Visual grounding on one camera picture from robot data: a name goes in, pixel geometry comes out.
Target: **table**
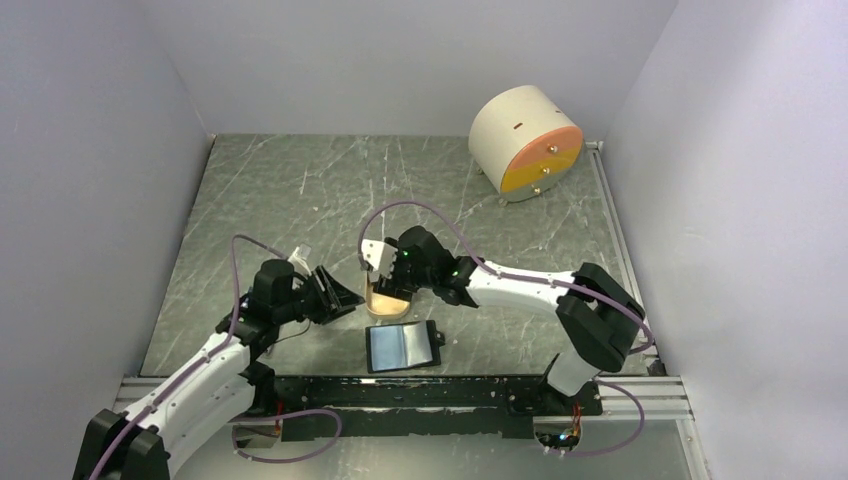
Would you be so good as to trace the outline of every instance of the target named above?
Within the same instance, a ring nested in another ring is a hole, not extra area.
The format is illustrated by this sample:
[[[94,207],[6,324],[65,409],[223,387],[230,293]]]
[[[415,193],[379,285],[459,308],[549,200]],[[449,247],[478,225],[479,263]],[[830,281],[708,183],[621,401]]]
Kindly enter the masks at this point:
[[[435,205],[460,225],[480,255],[501,265],[560,271],[589,261],[633,289],[590,155],[539,198],[501,207],[489,180],[476,173],[464,137],[219,135],[141,375],[172,374],[232,308],[228,251],[234,233],[284,252],[306,243],[312,266],[324,265],[361,294],[357,233],[373,208],[397,199]],[[367,238],[397,237],[416,224],[462,253],[437,217],[415,207],[387,211]],[[247,244],[239,245],[237,255],[246,288],[269,255]],[[451,307],[429,291],[420,292],[398,322],[416,319],[436,320],[447,345],[440,366],[415,374],[539,374],[567,339],[553,316]],[[262,361],[278,374],[365,374],[364,329],[375,324],[359,308],[277,345]],[[304,325],[288,324],[281,336]],[[621,373],[645,375],[655,359],[633,355]]]

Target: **white wall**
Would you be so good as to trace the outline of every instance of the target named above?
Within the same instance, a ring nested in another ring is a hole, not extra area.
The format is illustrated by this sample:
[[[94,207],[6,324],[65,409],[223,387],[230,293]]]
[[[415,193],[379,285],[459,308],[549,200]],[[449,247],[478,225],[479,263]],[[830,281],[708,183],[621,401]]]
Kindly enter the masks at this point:
[[[0,465],[70,478],[152,333],[208,139],[139,7],[0,15]]]
[[[848,15],[683,0],[604,160],[716,479],[848,477]]]
[[[216,133],[467,135],[534,83],[607,132],[676,0],[143,0]]]

